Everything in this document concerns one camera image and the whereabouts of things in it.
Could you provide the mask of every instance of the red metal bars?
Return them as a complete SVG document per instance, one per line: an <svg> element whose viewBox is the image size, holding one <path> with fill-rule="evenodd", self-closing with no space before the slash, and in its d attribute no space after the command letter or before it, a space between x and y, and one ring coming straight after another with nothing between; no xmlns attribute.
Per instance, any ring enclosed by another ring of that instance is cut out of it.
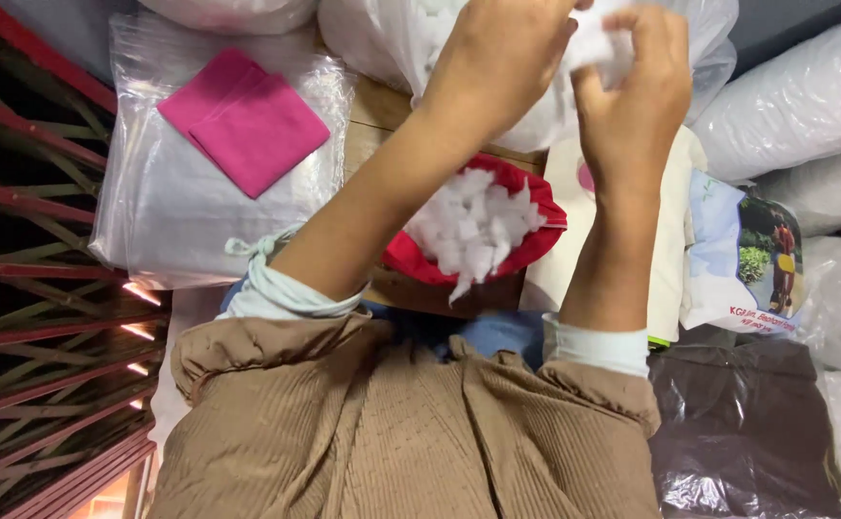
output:
<svg viewBox="0 0 841 519"><path fill-rule="evenodd" d="M123 271L105 267L75 267L55 265L22 265L1 263L0 277L59 278L59 279L126 279Z"/></svg>
<svg viewBox="0 0 841 519"><path fill-rule="evenodd" d="M84 504L84 501L90 501L98 490L88 492L88 497L85 500L71 501L71 498L84 493L86 490L92 490L101 483L104 486L109 485L110 483L105 482L104 475L115 480L114 478L118 478L124 472L124 470L119 472L110 470L111 467L125 466L129 468L143 457L151 454L155 449L155 444L146 439L146 435L153 426L153 422L145 424L102 454L78 466L58 481L17 505L4 515L4 519L24 519L36 517L40 514L57 513L56 508L61 507L63 503L68 503L69 507L75 509ZM64 517L64 513L46 516Z"/></svg>
<svg viewBox="0 0 841 519"><path fill-rule="evenodd" d="M31 136L34 139L49 145L50 147L64 151L65 153L80 159L88 164L99 168L101 171L107 168L107 159L92 152L83 146L79 146L70 140L61 138L58 135L30 123L23 119L20 115L14 113L10 108L0 106L0 124L3 124L13 130L16 130L24 135Z"/></svg>
<svg viewBox="0 0 841 519"><path fill-rule="evenodd" d="M152 349L151 351L144 351L143 353L136 356L132 356L117 362L113 362L111 364L107 364L106 366L100 366L90 371L75 373L69 377L65 377L57 381L39 384L35 387L23 387L22 389L13 391L11 393L0 394L0 409L3 409L4 407L15 406L22 402L26 402L31 398L36 398L37 396L48 395L52 392L58 391L62 388L66 388L73 384L90 381L91 379L95 379L101 375L106 375L107 373L124 370L130 364L134 364L136 362L143 362L151 358L155 358L160 354L161 348L156 348Z"/></svg>
<svg viewBox="0 0 841 519"><path fill-rule="evenodd" d="M75 220L76 222L93 223L94 214L88 210L76 209L65 204L22 195L13 189L0 186L0 205L22 210L31 210L47 216Z"/></svg>
<svg viewBox="0 0 841 519"><path fill-rule="evenodd" d="M116 94L90 77L84 70L55 52L26 27L0 8L0 37L18 51L99 104L110 113L116 112Z"/></svg>
<svg viewBox="0 0 841 519"><path fill-rule="evenodd" d="M39 449L42 449L43 447L46 447L48 445L51 445L52 443L67 438L71 436L74 432L80 431L81 429L89 426L90 424L96 423L99 420L104 419L109 415L112 415L116 411L119 411L120 409L123 409L124 407L128 406L129 403L133 400L149 396L150 394L155 392L155 384L153 384L153 382L155 382L154 379L149 379L148 381L145 381L148 387L145 387L144 390L134 394L126 395L120 401L97 411L93 415L84 417L83 419L80 419L65 428L55 431L54 433L49 434L46 437L40 438L35 442L24 445L23 447L12 451L11 453L0 456L0 469L23 459L29 454L33 454L34 452L38 451Z"/></svg>
<svg viewBox="0 0 841 519"><path fill-rule="evenodd" d="M11 330L8 332L0 332L0 345L26 343L29 341L38 341L39 339L60 337L62 335L91 332L92 330L106 330L108 328L114 328L124 324L138 324L139 322L157 321L159 319L166 319L167 317L167 312L154 312L131 317L120 317L107 321L88 321L75 324L41 326L38 328L31 328L29 330Z"/></svg>

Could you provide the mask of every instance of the light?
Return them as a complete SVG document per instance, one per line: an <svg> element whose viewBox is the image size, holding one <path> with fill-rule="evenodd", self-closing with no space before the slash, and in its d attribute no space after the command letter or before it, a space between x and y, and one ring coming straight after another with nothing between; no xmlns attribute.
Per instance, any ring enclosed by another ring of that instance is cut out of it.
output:
<svg viewBox="0 0 841 519"><path fill-rule="evenodd" d="M155 337L153 335L149 334L145 330L142 330L141 328L138 328L134 324L124 324L124 325L121 325L121 328L123 328L127 332L132 332L133 334L136 334L139 337L142 337L143 339L148 339L150 341L155 340Z"/></svg>
<svg viewBox="0 0 841 519"><path fill-rule="evenodd" d="M144 299L145 301L150 302L152 305L155 305L156 307L161 306L161 301L158 298L152 296L147 291L139 288L139 286L135 283L132 283L132 282L126 283L126 284L123 285L123 288L127 289L129 292L132 292L136 296Z"/></svg>
<svg viewBox="0 0 841 519"><path fill-rule="evenodd" d="M141 364L130 364L126 367L134 372L137 372L139 375L143 375L145 377L148 376L148 369L143 367Z"/></svg>

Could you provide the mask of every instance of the person's right hand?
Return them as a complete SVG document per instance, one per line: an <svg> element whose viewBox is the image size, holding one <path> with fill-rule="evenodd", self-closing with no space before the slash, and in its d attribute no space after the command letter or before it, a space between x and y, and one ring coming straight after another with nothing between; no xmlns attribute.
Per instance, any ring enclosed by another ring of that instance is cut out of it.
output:
<svg viewBox="0 0 841 519"><path fill-rule="evenodd" d="M572 75L584 158L598 199L657 201L693 94L686 18L641 5L612 13L603 28L631 30L635 60L620 88L611 91L603 90L594 66Z"/></svg>

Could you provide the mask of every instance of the wooden surface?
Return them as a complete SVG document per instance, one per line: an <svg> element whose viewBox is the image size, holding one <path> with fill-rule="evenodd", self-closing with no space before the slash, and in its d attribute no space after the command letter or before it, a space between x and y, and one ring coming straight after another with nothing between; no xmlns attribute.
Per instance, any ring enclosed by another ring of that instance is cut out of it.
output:
<svg viewBox="0 0 841 519"><path fill-rule="evenodd" d="M410 96L367 77L360 78L346 132L347 178L405 121L410 111ZM531 173L542 175L545 167L545 152L518 153L495 146L483 151ZM474 285L450 309L447 299L451 287L423 284L379 264L372 274L372 286L366 298L402 309L471 318L489 310L517 309L524 276L525 272L518 272L491 283Z"/></svg>

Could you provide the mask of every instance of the pink fabric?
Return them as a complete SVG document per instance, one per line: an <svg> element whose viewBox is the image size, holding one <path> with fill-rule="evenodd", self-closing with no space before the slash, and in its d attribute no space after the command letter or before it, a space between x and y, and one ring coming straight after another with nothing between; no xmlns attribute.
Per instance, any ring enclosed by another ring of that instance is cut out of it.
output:
<svg viewBox="0 0 841 519"><path fill-rule="evenodd" d="M251 198L331 136L286 79L237 49L219 53L158 110Z"/></svg>

